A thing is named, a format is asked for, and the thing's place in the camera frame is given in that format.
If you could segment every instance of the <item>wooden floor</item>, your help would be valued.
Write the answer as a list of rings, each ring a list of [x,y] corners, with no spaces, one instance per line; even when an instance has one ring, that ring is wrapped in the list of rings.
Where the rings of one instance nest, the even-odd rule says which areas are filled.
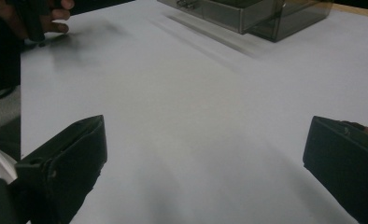
[[[333,4],[333,9],[368,16],[368,9]]]

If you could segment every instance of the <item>white table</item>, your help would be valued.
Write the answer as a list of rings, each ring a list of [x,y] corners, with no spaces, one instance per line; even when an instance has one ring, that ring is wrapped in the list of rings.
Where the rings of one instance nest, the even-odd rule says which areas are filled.
[[[304,167],[313,116],[368,126],[368,18],[276,44],[156,1],[73,17],[22,54],[22,150],[103,114],[108,162],[72,223],[356,221]]]

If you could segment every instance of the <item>clear plastic box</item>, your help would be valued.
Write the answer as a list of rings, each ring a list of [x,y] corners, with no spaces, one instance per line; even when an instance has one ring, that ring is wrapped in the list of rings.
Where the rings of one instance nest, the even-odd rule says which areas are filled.
[[[277,42],[325,19],[333,0],[158,0],[237,32]]]

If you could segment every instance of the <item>finger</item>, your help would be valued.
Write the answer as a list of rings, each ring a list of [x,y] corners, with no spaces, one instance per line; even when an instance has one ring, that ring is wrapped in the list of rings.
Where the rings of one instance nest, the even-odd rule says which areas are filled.
[[[70,19],[70,11],[65,9],[53,9],[51,14],[53,21]]]
[[[62,33],[68,32],[68,26],[64,23],[51,22],[46,28],[45,32]]]
[[[28,37],[27,30],[17,15],[13,16],[12,20],[8,21],[7,24],[19,39],[25,39]]]
[[[64,9],[71,9],[74,7],[74,0],[62,0],[61,4]]]

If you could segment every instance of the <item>human hand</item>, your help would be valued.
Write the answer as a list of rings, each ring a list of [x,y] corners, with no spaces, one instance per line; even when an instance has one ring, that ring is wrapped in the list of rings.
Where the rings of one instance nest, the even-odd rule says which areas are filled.
[[[70,18],[69,9],[73,8],[74,0],[62,0],[62,8],[56,8],[53,0],[48,0],[51,12],[48,16],[40,16],[40,21],[44,33],[67,33],[68,26],[64,23],[56,22],[56,20],[67,21]],[[6,0],[0,0],[0,18],[7,23],[12,32],[20,39],[28,37],[26,27],[17,14],[15,7],[8,5]]]

